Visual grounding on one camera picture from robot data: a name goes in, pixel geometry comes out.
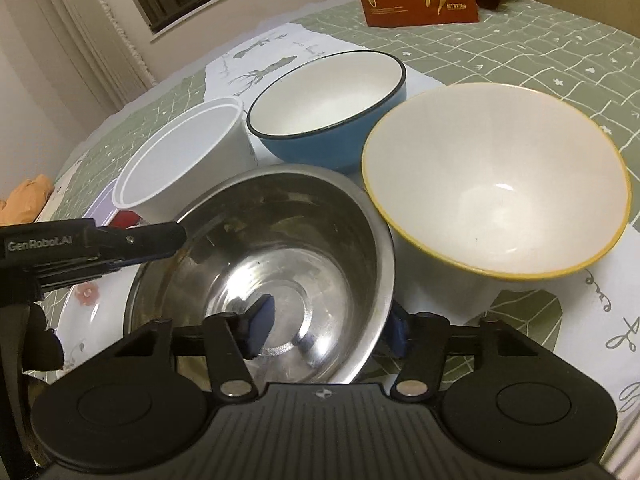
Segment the black gloved left hand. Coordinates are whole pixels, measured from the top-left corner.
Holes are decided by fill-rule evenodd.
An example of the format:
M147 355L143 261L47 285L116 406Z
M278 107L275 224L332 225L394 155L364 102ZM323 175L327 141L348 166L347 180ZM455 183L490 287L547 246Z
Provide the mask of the black gloved left hand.
M1 385L15 384L25 372L53 372L64 363L64 351L39 304L1 308Z

